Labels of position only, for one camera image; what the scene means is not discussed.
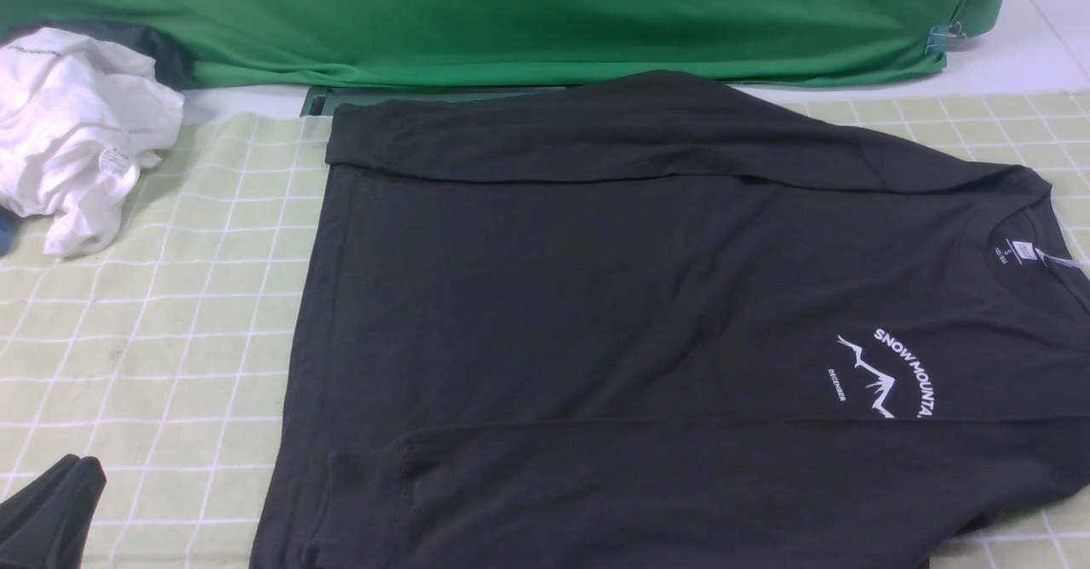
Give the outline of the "black gripper image-left finger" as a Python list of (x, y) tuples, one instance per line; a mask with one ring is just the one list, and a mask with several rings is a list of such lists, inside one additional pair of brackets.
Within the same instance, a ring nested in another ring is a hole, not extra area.
[(78, 568), (105, 487), (97, 457), (66, 453), (1, 503), (1, 566)]

